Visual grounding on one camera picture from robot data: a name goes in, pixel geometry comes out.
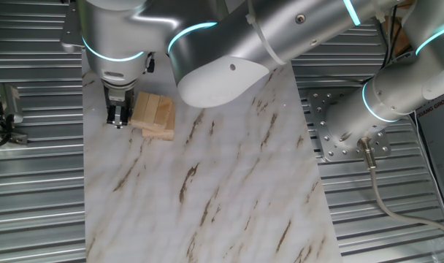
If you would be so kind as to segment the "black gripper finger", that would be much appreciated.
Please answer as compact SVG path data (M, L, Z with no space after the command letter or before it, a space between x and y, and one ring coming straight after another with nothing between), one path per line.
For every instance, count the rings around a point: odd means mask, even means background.
M113 106L107 107L107 124L115 126L117 129L121 129L127 126L129 123L130 109L128 107Z

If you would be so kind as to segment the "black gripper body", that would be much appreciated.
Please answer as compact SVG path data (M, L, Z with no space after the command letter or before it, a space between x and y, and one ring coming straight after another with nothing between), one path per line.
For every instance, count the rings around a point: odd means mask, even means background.
M127 86L104 85L107 106L132 107L134 84Z

